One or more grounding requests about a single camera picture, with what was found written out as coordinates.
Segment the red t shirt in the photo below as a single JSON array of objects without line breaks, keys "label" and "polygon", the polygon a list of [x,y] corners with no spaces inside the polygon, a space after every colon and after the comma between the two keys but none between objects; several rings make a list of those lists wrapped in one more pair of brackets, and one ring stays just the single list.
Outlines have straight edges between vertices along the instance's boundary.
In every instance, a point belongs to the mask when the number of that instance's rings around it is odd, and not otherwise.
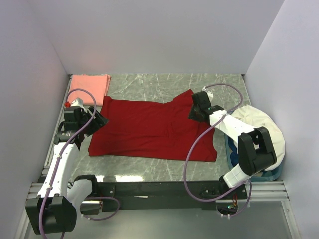
[{"label": "red t shirt", "polygon": [[209,125],[189,119],[192,90],[167,103],[104,97],[101,115],[108,123],[93,134],[90,157],[113,155],[181,160]]}]

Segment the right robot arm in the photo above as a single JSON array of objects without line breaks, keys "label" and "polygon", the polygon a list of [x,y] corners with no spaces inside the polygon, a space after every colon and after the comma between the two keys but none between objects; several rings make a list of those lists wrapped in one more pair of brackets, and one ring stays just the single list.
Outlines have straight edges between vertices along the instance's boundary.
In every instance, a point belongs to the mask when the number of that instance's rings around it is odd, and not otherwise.
[{"label": "right robot arm", "polygon": [[[238,187],[249,181],[251,176],[277,163],[273,143],[269,131],[265,127],[253,127],[236,119],[222,107],[212,106],[208,93],[205,91],[194,93],[192,100],[193,105],[189,118],[210,125],[210,128],[193,143],[184,165],[184,186],[192,198],[200,202],[214,202],[222,198],[229,199],[236,193]],[[223,132],[237,144],[238,164],[217,181],[219,196],[213,199],[201,199],[194,196],[187,185],[187,165],[197,143],[213,129]]]}]

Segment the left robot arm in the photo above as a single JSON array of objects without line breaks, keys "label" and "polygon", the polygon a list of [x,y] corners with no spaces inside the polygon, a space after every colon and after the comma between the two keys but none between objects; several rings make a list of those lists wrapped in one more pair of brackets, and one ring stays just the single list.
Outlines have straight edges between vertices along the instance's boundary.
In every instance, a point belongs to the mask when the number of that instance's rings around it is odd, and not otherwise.
[{"label": "left robot arm", "polygon": [[69,189],[71,167],[85,137],[104,127],[108,120],[95,106],[85,109],[72,104],[64,109],[64,120],[54,137],[53,158],[37,196],[28,199],[26,212],[33,231],[44,238],[47,234],[70,232],[75,228],[80,206],[94,200],[100,188],[94,175],[79,176]]}]

